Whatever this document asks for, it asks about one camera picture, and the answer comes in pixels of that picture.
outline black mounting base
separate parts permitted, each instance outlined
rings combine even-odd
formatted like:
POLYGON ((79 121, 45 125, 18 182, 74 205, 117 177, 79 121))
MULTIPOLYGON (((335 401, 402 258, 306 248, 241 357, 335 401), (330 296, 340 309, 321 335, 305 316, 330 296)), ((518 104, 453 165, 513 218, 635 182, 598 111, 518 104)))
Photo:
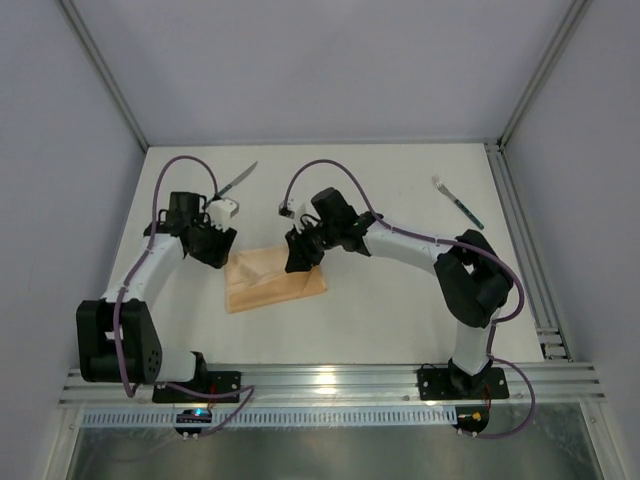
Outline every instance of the black mounting base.
POLYGON ((509 388, 504 370, 490 368, 484 378, 482 387, 462 394, 454 388, 448 368, 422 367, 417 371, 420 400, 483 400, 486 396, 485 385, 489 386, 493 400, 509 398, 509 388))
MULTIPOLYGON (((207 372, 206 388, 200 393, 229 393, 236 391, 241 386, 242 374, 240 372, 207 372)), ((240 403, 240 395, 223 398, 221 400, 206 400, 186 393, 178 392, 171 388, 153 389, 153 403, 240 403)))

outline metal grate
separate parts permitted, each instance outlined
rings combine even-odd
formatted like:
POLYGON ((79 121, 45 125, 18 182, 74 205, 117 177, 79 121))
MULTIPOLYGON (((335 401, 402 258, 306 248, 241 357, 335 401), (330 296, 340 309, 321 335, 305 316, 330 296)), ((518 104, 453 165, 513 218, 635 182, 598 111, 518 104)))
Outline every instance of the metal grate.
MULTIPOLYGON (((161 428, 177 426, 182 410, 92 409, 84 413, 83 428, 161 428)), ((227 418, 231 410, 214 409, 211 425, 227 418)), ((249 408, 233 419, 227 428, 313 428, 452 425, 456 423, 453 406, 411 407, 289 407, 249 408)))

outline white table surface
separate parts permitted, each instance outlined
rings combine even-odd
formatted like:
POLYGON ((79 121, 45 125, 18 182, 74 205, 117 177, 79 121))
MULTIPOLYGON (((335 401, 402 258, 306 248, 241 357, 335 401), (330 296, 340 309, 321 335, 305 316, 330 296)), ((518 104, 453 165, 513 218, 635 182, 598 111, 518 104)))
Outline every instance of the white table surface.
MULTIPOLYGON (((310 160, 332 158, 355 174, 376 210, 397 223, 442 235, 474 228, 433 187, 431 177, 439 174, 485 224, 483 234, 497 254, 519 273, 481 144, 157 147, 147 154, 111 283, 140 251, 160 169, 181 154, 207 162, 220 188, 259 161, 228 194, 240 203, 240 213, 233 219, 238 230, 233 251, 283 244, 291 223, 277 215, 277 207, 290 178, 310 160)), ((349 179, 328 165, 307 170, 292 197, 309 201, 328 186, 339 189, 356 211, 364 211, 349 179)), ((160 208, 167 207, 172 190, 208 196, 213 187, 200 165, 183 160, 165 176, 160 208)), ((444 363, 449 359, 456 320, 435 277, 340 248, 326 253, 321 268, 328 284, 322 295, 228 314, 224 272, 188 257, 152 308, 160 341, 165 347, 201 351, 210 363, 444 363)), ((512 311, 516 302, 513 289, 503 312, 512 311)), ((543 360, 528 306, 498 328, 494 353, 517 362, 543 360)))

